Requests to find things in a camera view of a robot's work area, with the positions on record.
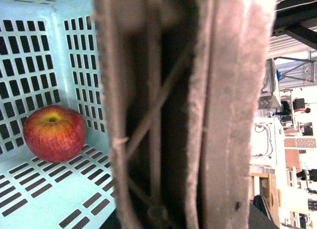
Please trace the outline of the brown ribbed left gripper right finger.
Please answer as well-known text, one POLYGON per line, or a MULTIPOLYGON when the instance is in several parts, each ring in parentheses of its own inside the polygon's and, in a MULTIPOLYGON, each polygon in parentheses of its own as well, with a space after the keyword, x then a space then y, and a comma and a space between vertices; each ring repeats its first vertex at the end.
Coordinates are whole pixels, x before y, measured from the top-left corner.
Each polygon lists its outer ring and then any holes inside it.
POLYGON ((251 131, 277 0, 198 0, 190 77, 190 227, 246 229, 251 131))

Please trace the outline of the brown ribbed left gripper left finger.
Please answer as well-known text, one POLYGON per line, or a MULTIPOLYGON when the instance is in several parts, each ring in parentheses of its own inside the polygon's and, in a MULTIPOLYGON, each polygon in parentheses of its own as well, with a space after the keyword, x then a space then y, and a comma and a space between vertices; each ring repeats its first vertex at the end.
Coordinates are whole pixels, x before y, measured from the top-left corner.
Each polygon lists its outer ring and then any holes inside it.
POLYGON ((93 1, 121 226, 208 229, 212 0, 93 1))

